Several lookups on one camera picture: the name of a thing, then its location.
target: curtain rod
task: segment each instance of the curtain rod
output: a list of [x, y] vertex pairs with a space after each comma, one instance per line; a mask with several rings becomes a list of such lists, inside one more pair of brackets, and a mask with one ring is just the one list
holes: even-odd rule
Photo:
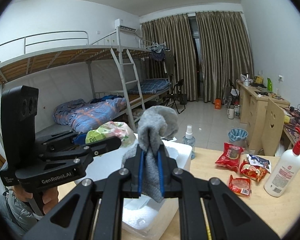
[[167, 15], [167, 16], [164, 16], [164, 17], [160, 17], [160, 18], [157, 18], [157, 19], [150, 20], [150, 21], [146, 21], [146, 22], [151, 22], [151, 21], [154, 21], [154, 20], [159, 20], [159, 19], [162, 19], [162, 18], [166, 18], [166, 17], [170, 17], [170, 16], [175, 16], [175, 15], [190, 14], [190, 13], [197, 13], [197, 12], [239, 12], [241, 14], [244, 14], [244, 12], [242, 12], [242, 11], [222, 11], [222, 10], [195, 11], [195, 12], [186, 12], [186, 13], [171, 14], [171, 15]]

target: brown curtain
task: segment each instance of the brown curtain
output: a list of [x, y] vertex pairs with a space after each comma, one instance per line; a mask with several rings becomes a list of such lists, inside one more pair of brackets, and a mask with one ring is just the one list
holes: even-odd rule
[[[143, 39], [158, 43], [166, 42], [176, 58], [176, 71], [173, 75], [173, 85], [180, 79], [185, 80], [183, 92], [188, 94], [188, 100], [197, 100], [197, 73], [194, 43], [187, 14], [174, 15], [142, 24]], [[163, 63], [149, 60], [149, 78], [165, 77]]]
[[253, 75], [250, 43], [240, 12], [199, 12], [203, 101], [222, 98], [229, 79]]

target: metal bed frame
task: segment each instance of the metal bed frame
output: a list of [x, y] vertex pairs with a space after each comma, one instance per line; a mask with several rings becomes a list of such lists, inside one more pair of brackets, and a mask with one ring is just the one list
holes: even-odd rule
[[[139, 80], [136, 64], [133, 61], [133, 58], [148, 57], [151, 53], [151, 50], [148, 48], [153, 46], [158, 46], [158, 43], [155, 43], [153, 41], [143, 40], [136, 33], [132, 33], [133, 35], [139, 38], [139, 47], [138, 48], [125, 47], [121, 44], [121, 39], [120, 39], [120, 32], [122, 31], [131, 33], [130, 31], [125, 31], [124, 29], [120, 29], [120, 27], [116, 27], [116, 30], [114, 32], [111, 32], [107, 36], [90, 44], [89, 44], [89, 36], [86, 31], [57, 31], [57, 32], [48, 32], [48, 33], [38, 33], [38, 34], [21, 37], [0, 44], [1, 47], [5, 44], [14, 41], [18, 41], [18, 40], [24, 41], [23, 55], [6, 60], [4, 62], [0, 61], [1, 93], [4, 84], [11, 82], [15, 79], [18, 79], [20, 77], [29, 75], [31, 73], [39, 72], [44, 69], [61, 66], [61, 65], [68, 65], [77, 62], [86, 62], [88, 66], [89, 79], [90, 79], [93, 98], [96, 98], [97, 94], [99, 94], [100, 97], [100, 94], [106, 95], [111, 93], [116, 93], [116, 94], [122, 93], [127, 101], [127, 105], [126, 105], [126, 109], [119, 112], [119, 114], [116, 117], [122, 114], [127, 114], [130, 126], [136, 132], [135, 122], [137, 122], [139, 118], [136, 119], [133, 118], [132, 109], [141, 105], [142, 109], [145, 110], [144, 103], [146, 101], [149, 101], [155, 98], [156, 96], [167, 92], [169, 89], [163, 90], [160, 93], [147, 98], [146, 100], [143, 99], [140, 80]], [[45, 34], [53, 34], [53, 33], [84, 33], [85, 36], [79, 38], [62, 38], [62, 39], [52, 39], [52, 40], [44, 40], [39, 42], [27, 43], [27, 38], [29, 37], [40, 36]], [[115, 40], [112, 39], [112, 35], [116, 35], [116, 40], [117, 40], [116, 44], [115, 44]], [[44, 49], [44, 50], [39, 50], [31, 53], [26, 53], [26, 47], [28, 46], [44, 43], [44, 42], [61, 41], [61, 40], [86, 40], [87, 44], [81, 46], [67, 46], [67, 47], [59, 47], [53, 49]], [[111, 58], [114, 60], [118, 68], [123, 90], [96, 92], [94, 88], [93, 78], [92, 78], [91, 62], [94, 60], [103, 60], [103, 59], [111, 59]], [[124, 58], [129, 59], [129, 63], [123, 63]], [[126, 65], [133, 66], [135, 80], [126, 82], [125, 75], [124, 75], [124, 67]], [[131, 83], [137, 84], [139, 97], [132, 101], [129, 101], [129, 95], [128, 95], [126, 85]], [[1, 131], [0, 131], [0, 143], [3, 146]]]

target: snack package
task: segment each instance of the snack package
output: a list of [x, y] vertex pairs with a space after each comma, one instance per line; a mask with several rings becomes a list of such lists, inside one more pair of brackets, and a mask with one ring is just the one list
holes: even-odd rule
[[237, 172], [239, 170], [240, 154], [242, 152], [242, 147], [225, 142], [223, 154], [215, 164]]
[[240, 172], [244, 176], [259, 182], [266, 175], [267, 170], [259, 166], [253, 166], [247, 161], [243, 161], [240, 166]]
[[252, 154], [247, 154], [247, 157], [251, 165], [262, 167], [271, 174], [271, 163], [269, 160], [266, 160], [264, 158]]
[[89, 131], [86, 136], [86, 143], [100, 141], [111, 136], [117, 136], [121, 139], [121, 147], [127, 147], [136, 140], [133, 131], [125, 122], [110, 121], [100, 125], [96, 130]]
[[242, 197], [250, 197], [251, 193], [251, 180], [246, 178], [233, 178], [230, 175], [229, 189]]

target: wooden bed slats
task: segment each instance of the wooden bed slats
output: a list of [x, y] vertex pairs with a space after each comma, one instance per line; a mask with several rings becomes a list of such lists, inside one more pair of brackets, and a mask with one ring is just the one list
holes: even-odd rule
[[[113, 59], [110, 49], [111, 48], [71, 49], [24, 58], [0, 68], [0, 84], [5, 84], [31, 73], [62, 65], [85, 62], [88, 60]], [[119, 52], [117, 50], [114, 51], [118, 57]], [[149, 57], [150, 55], [150, 51], [145, 50], [129, 49], [129, 51], [133, 58]], [[122, 57], [128, 58], [125, 49], [122, 53]]]

